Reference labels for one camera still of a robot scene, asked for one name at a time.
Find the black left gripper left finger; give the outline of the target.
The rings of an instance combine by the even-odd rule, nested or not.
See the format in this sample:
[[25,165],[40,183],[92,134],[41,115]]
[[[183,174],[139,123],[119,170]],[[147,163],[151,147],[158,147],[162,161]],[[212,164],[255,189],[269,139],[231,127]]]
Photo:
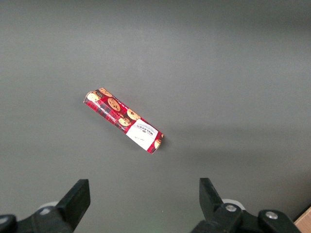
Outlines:
[[72,233],[90,206],[89,180],[80,179],[55,206],[38,209],[18,221],[13,214],[0,216],[2,233]]

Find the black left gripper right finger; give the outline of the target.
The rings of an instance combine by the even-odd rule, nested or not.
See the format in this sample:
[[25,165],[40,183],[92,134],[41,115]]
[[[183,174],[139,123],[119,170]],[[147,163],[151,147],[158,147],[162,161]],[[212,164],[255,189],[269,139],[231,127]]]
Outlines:
[[193,233],[299,233],[283,212],[264,209],[254,216],[234,203],[222,201],[209,178],[199,181],[199,202],[205,220]]

